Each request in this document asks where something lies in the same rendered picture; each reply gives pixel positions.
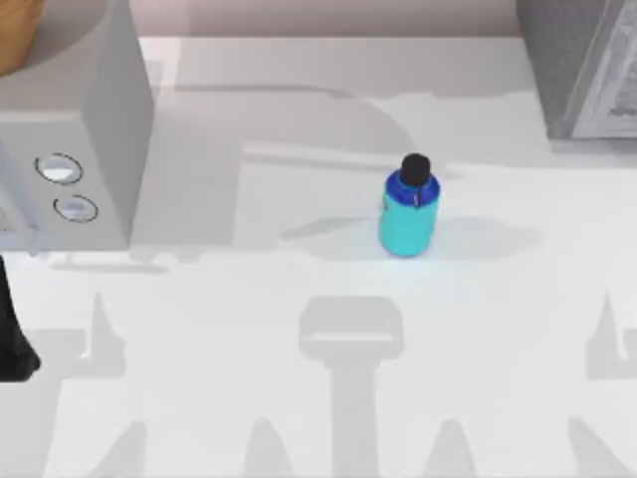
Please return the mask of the blue and teal bottle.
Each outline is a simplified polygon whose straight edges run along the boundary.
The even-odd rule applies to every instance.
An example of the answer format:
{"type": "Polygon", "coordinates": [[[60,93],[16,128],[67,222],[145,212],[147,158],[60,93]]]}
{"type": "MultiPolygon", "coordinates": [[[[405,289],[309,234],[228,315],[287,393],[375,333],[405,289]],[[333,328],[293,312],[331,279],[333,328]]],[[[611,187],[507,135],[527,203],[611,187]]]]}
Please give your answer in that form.
{"type": "Polygon", "coordinates": [[[441,185],[424,154],[407,154],[384,182],[378,223],[381,246],[397,257],[422,254],[434,233],[441,185]]]}

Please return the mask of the small microwave knob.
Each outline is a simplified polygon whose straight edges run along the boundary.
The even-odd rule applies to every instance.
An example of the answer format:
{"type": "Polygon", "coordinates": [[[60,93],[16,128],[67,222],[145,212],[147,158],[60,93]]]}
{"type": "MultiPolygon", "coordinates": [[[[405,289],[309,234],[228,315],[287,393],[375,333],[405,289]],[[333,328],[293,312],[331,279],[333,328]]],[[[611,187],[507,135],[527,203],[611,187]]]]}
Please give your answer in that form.
{"type": "Polygon", "coordinates": [[[77,194],[56,198],[53,208],[63,219],[75,223],[89,223],[99,215],[99,209],[92,200],[77,194]]]}

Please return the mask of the pale microwave oven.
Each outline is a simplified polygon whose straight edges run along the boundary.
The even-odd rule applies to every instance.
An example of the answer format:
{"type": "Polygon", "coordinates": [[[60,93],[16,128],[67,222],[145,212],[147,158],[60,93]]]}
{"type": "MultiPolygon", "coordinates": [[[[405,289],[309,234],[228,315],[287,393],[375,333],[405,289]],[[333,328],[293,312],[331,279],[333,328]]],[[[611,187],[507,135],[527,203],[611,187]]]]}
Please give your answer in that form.
{"type": "Polygon", "coordinates": [[[129,0],[46,0],[25,65],[0,77],[0,253],[125,249],[153,117],[129,0]],[[41,177],[35,159],[54,152],[83,178],[41,177]],[[54,210],[74,194],[97,205],[94,221],[54,210]]]}

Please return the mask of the large microwave knob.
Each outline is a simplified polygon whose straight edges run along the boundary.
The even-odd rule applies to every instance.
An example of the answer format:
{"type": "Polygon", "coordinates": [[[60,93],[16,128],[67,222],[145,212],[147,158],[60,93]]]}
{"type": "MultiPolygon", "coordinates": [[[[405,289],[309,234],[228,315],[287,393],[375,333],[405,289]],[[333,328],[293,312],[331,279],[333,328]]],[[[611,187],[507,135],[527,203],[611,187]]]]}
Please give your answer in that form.
{"type": "Polygon", "coordinates": [[[81,164],[72,156],[60,152],[37,157],[34,164],[40,176],[53,184],[74,184],[84,176],[81,164]]]}

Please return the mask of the grey cabinet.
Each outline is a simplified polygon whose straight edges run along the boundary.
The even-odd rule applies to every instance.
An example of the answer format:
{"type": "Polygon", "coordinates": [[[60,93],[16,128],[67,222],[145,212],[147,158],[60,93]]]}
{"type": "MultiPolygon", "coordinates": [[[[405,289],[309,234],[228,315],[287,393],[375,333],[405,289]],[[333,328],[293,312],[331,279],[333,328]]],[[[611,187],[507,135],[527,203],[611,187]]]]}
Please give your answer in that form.
{"type": "Polygon", "coordinates": [[[637,0],[516,0],[551,139],[637,140],[637,0]]]}

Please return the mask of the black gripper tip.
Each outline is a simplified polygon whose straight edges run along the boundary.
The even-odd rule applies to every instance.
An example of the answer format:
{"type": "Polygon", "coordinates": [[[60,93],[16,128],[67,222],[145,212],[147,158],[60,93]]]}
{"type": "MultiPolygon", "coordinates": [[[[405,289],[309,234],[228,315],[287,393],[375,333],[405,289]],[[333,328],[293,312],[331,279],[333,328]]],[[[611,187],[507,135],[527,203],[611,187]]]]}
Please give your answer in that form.
{"type": "Polygon", "coordinates": [[[25,382],[40,369],[41,359],[24,335],[0,255],[0,383],[25,382]]]}

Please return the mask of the wooden basket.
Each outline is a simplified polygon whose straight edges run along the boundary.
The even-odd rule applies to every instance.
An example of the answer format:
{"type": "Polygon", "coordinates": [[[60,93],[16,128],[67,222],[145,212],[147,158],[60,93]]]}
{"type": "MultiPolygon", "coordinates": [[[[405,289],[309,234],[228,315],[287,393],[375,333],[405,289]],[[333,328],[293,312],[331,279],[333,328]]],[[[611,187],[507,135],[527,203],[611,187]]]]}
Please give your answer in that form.
{"type": "Polygon", "coordinates": [[[30,53],[46,0],[0,0],[0,76],[19,70],[30,53]]]}

